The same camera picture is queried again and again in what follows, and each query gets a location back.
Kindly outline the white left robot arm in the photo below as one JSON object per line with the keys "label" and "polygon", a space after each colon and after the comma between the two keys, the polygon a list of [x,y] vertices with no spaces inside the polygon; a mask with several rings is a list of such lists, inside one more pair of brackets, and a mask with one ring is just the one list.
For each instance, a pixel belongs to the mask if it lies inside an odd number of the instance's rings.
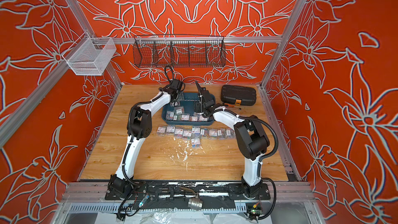
{"label": "white left robot arm", "polygon": [[169,83],[160,88],[153,99],[138,102],[130,109],[126,125],[126,148],[118,170],[110,176],[107,198],[127,199],[135,188],[145,184],[143,181],[134,181],[133,178],[142,145],[152,132],[152,117],[165,105],[175,102],[184,87],[184,83],[175,78],[172,66],[165,66],[164,72]]}

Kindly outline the black plastic tool case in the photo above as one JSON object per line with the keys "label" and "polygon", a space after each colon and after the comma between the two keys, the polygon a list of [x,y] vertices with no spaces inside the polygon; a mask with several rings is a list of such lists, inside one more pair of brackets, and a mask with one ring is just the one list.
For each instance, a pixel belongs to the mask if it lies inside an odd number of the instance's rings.
{"label": "black plastic tool case", "polygon": [[221,100],[227,104],[253,106],[257,100],[257,92],[251,87],[223,85]]}

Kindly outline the eleventh clear paper clip box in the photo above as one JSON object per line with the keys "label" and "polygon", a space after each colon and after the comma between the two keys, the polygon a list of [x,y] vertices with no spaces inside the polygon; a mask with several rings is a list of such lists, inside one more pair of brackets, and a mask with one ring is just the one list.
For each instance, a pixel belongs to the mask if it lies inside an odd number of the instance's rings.
{"label": "eleventh clear paper clip box", "polygon": [[200,140],[200,138],[193,138],[193,139],[191,139],[191,147],[192,147],[192,148],[199,148],[199,147],[201,147],[201,140]]}

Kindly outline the silver metal cylinder fitting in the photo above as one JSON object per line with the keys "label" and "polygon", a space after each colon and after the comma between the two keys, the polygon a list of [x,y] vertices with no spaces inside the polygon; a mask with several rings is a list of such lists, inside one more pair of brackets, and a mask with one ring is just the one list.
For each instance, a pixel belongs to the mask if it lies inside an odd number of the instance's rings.
{"label": "silver metal cylinder fitting", "polygon": [[195,211],[200,211],[203,207],[203,201],[200,198],[189,198],[188,200],[188,208],[193,209]]}

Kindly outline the orange black ratchet wrench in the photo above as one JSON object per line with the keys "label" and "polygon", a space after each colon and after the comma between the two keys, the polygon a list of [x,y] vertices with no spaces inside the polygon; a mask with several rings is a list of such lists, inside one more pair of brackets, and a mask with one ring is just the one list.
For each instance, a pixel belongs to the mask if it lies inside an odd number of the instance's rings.
{"label": "orange black ratchet wrench", "polygon": [[228,110],[237,110],[237,111],[241,111],[242,110],[242,107],[240,105],[223,103],[222,106],[224,106]]}

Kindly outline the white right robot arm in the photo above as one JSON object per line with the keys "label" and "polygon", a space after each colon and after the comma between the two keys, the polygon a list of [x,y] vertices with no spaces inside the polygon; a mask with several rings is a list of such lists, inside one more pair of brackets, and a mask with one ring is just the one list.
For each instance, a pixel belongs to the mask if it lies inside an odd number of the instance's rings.
{"label": "white right robot arm", "polygon": [[226,109],[215,102],[206,88],[201,87],[199,83],[195,84],[203,117],[211,117],[234,130],[239,151],[245,158],[241,178],[242,192],[248,199],[256,198],[263,184],[262,161],[273,156],[278,150],[279,140],[276,132],[267,122],[255,115],[245,117]]}

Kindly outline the blue plastic storage tray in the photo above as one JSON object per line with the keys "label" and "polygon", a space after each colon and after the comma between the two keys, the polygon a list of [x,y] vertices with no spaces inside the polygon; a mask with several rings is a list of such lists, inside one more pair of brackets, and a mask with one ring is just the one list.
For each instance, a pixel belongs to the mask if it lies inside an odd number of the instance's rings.
{"label": "blue plastic storage tray", "polygon": [[[180,106],[184,107],[184,114],[189,114],[190,117],[193,116],[194,113],[197,112],[197,110],[200,110],[200,97],[198,96],[198,93],[194,92],[184,92],[183,93],[184,100],[180,102]],[[174,111],[174,106],[167,104],[163,107],[161,117],[162,120],[165,121],[167,124],[176,124],[176,125],[203,125],[203,126],[209,126],[212,125],[215,120],[213,117],[209,117],[208,120],[206,121],[191,121],[191,120],[182,120],[182,119],[177,119],[177,120],[168,120],[166,118],[167,112],[173,112]]]}

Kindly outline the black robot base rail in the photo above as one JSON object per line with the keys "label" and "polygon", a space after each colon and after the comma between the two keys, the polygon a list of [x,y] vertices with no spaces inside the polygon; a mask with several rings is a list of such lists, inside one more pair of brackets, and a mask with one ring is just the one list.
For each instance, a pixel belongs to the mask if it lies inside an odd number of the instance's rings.
{"label": "black robot base rail", "polygon": [[156,181],[147,180],[137,187],[127,199],[106,197],[108,201],[120,201],[120,214],[133,214],[136,210],[176,210],[193,211],[188,208],[189,198],[200,198],[203,201],[202,212],[254,213],[264,212],[266,201],[272,201],[267,184],[262,184],[259,195],[248,199],[243,195],[240,181]]}

